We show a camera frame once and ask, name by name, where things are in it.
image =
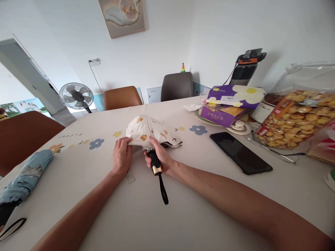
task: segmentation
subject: colorful cone decoration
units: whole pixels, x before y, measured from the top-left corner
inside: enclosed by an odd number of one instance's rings
[[[184,66],[184,63],[183,63],[183,66],[181,68],[181,72],[185,72],[185,66]]]

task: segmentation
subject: black smartphone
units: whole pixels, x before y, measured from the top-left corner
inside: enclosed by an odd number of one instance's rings
[[[210,136],[212,140],[247,175],[272,171],[272,167],[227,132]]]

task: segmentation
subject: electric fan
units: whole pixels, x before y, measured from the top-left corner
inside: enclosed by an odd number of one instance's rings
[[[92,91],[80,83],[68,83],[59,91],[62,103],[73,109],[86,109],[92,113],[89,106],[93,103]]]

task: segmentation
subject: clear plastic container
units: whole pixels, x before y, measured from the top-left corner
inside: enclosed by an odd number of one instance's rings
[[[276,105],[255,138],[293,149],[335,118],[335,62],[294,65],[265,96]]]

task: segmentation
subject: forearm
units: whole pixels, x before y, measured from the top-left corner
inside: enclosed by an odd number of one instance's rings
[[[278,249],[314,250],[331,244],[328,236],[289,209],[229,178],[177,164],[167,171],[215,207],[243,225],[259,232]]]
[[[77,250],[106,201],[123,179],[109,173],[31,249]]]

